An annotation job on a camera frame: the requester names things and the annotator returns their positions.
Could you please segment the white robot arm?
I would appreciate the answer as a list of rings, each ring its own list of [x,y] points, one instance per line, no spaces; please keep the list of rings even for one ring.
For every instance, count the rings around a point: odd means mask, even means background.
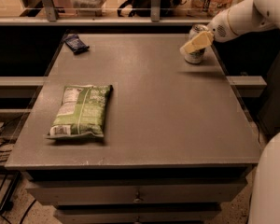
[[[213,41],[226,42],[250,32],[280,30],[280,0],[244,0],[218,13],[206,32],[181,47],[187,56]],[[247,224],[280,224],[280,53],[269,70],[267,102],[260,113],[276,135],[263,149],[256,169]]]

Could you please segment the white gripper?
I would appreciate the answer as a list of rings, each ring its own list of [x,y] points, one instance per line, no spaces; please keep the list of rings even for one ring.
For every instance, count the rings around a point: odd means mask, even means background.
[[[228,23],[229,10],[223,10],[207,24],[208,30],[196,34],[192,39],[186,42],[181,48],[181,54],[190,54],[200,49],[205,49],[212,45],[214,39],[216,42],[227,42],[231,39],[231,30]]]

